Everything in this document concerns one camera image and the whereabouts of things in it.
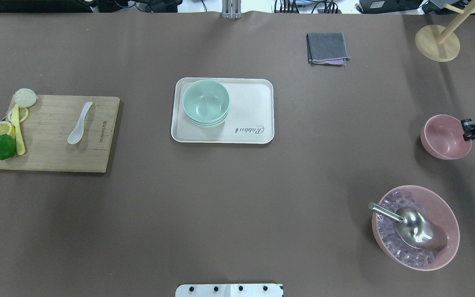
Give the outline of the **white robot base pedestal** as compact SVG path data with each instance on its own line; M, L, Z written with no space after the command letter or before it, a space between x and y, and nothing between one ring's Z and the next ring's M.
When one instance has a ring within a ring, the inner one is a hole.
M175 291L176 297L283 297L282 284L228 283L182 284Z

